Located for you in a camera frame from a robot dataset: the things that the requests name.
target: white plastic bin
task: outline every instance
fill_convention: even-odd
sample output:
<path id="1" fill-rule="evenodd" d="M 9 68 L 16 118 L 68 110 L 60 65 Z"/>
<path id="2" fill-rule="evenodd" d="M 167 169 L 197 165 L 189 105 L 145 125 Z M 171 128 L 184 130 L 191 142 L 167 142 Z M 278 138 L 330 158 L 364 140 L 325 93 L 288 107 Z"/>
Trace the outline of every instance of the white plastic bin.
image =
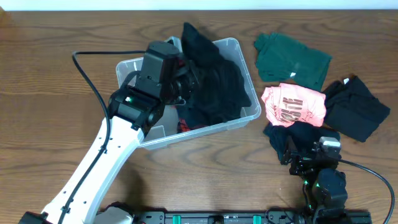
<path id="1" fill-rule="evenodd" d="M 241 128 L 247 125 L 249 121 L 260 116 L 261 106 L 257 98 L 256 91 L 254 90 L 246 62 L 244 61 L 239 42 L 235 38 L 230 37 L 214 41 L 213 43 L 219 48 L 220 54 L 225 59 L 232 60 L 240 67 L 244 78 L 244 89 L 251 100 L 251 106 L 242 108 L 241 118 L 239 119 L 180 134 L 177 134 L 177 110 L 171 106 L 166 106 L 163 117 L 149 131 L 144 142 L 141 144 L 141 147 L 150 150 L 157 149 L 186 139 L 217 133 L 219 131 Z M 142 61 L 142 58 L 135 58 L 118 63 L 116 66 L 116 75 L 118 76 L 119 86 L 122 84 L 128 73 L 141 69 Z"/>

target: clothing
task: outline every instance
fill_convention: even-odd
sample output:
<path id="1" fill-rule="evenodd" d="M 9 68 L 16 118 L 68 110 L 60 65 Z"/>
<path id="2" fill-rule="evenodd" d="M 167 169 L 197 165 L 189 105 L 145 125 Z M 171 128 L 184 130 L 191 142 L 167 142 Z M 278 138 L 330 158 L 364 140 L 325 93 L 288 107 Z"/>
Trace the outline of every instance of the clothing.
<path id="1" fill-rule="evenodd" d="M 331 56 L 286 35 L 260 34 L 254 43 L 259 52 L 256 67 L 264 82 L 289 78 L 312 90 L 321 91 Z"/>
<path id="2" fill-rule="evenodd" d="M 269 137 L 269 143 L 277 152 L 279 160 L 283 158 L 287 138 L 289 136 L 292 137 L 299 152 L 309 152 L 312 149 L 313 143 L 319 141 L 322 136 L 340 140 L 340 135 L 336 131 L 326 128 L 317 128 L 311 124 L 300 121 L 296 121 L 288 128 L 274 126 L 270 122 L 265 128 L 264 134 Z"/>
<path id="3" fill-rule="evenodd" d="M 180 120 L 195 129 L 240 118 L 242 107 L 251 106 L 241 69 L 225 60 L 218 47 L 189 23 L 184 23 L 181 40 L 184 55 L 195 62 L 203 75 L 198 77 L 199 87 L 187 103 L 176 106 Z"/>
<path id="4" fill-rule="evenodd" d="M 273 125 L 289 127 L 303 121 L 320 127 L 326 114 L 325 94 L 307 88 L 281 83 L 267 87 L 261 96 L 267 119 Z"/>
<path id="5" fill-rule="evenodd" d="M 324 94 L 325 123 L 360 142 L 365 142 L 390 113 L 358 77 L 346 84 L 335 81 Z"/>

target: white backdrop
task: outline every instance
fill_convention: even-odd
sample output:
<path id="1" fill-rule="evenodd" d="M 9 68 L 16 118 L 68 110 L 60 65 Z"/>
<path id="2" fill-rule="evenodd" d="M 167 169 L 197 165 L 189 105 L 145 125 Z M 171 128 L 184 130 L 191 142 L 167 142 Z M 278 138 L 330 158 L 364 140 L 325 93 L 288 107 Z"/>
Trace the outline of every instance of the white backdrop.
<path id="1" fill-rule="evenodd" d="M 6 11 L 398 9 L 398 0 L 0 0 Z"/>

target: pink folded shirt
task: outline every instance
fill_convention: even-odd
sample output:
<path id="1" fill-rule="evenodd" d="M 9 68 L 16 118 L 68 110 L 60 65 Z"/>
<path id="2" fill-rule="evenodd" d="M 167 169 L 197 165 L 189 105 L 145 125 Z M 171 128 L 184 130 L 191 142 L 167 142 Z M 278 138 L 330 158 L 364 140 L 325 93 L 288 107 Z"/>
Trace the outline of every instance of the pink folded shirt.
<path id="1" fill-rule="evenodd" d="M 326 115 L 325 98 L 323 93 L 286 83 L 267 87 L 261 96 L 266 104 L 268 120 L 272 125 L 285 127 L 295 121 L 322 126 Z"/>

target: wooden table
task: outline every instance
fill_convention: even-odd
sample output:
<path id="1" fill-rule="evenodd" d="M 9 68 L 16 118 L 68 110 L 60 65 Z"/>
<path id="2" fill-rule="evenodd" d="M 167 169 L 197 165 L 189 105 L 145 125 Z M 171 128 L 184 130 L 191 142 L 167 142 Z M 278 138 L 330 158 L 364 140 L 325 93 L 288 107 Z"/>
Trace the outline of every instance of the wooden table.
<path id="1" fill-rule="evenodd" d="M 344 159 L 368 166 L 398 190 L 397 11 L 8 12 L 0 22 L 0 223 L 40 212 L 70 178 L 96 136 L 103 113 L 72 63 L 74 50 L 145 50 L 180 36 L 188 21 L 212 40 L 239 40 L 260 96 L 253 42 L 283 32 L 333 56 L 324 88 L 357 74 L 391 114 L 366 143 L 342 136 Z M 117 89 L 115 66 L 131 56 L 80 62 L 105 99 Z M 168 210 L 266 210 L 303 205 L 302 181 L 281 166 L 262 130 L 246 127 L 147 151 L 137 149 L 103 206 L 114 201 Z M 387 187 L 357 168 L 347 175 L 347 208 L 369 209 L 381 223 Z M 398 223 L 395 212 L 391 223 Z"/>

